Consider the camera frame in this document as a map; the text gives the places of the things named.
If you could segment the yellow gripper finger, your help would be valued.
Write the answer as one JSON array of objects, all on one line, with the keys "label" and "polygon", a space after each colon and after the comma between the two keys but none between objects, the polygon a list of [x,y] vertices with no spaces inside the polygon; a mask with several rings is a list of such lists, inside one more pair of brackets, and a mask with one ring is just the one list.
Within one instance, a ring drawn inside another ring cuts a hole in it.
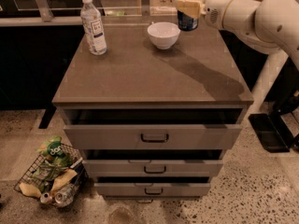
[{"label": "yellow gripper finger", "polygon": [[176,0],[176,7],[178,11],[194,19],[206,14],[203,0]]}]

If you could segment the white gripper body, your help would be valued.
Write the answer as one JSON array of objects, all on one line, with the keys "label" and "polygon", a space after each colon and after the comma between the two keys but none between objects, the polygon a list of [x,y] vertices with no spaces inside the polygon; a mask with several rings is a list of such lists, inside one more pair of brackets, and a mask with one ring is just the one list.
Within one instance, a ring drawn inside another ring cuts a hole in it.
[{"label": "white gripper body", "polygon": [[204,0],[205,4],[205,21],[206,23],[218,30],[223,29],[222,21],[226,8],[234,0]]}]

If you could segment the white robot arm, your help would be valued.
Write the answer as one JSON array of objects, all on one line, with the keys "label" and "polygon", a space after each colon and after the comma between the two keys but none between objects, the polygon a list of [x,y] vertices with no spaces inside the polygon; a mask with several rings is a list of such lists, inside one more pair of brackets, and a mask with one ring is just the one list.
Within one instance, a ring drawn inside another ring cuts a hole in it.
[{"label": "white robot arm", "polygon": [[287,59],[299,69],[299,4],[295,0],[176,0],[177,10],[233,33],[268,56],[252,90],[257,112]]}]

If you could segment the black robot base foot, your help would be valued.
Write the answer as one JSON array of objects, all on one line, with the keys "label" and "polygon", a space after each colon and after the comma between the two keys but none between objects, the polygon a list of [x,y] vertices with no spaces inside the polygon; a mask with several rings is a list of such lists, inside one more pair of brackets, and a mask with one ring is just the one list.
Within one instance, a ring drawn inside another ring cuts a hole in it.
[{"label": "black robot base foot", "polygon": [[283,102],[275,102],[269,114],[250,114],[249,122],[263,148],[269,152],[289,152],[299,148],[299,134],[293,135],[282,119],[299,106],[299,95],[294,94]]}]

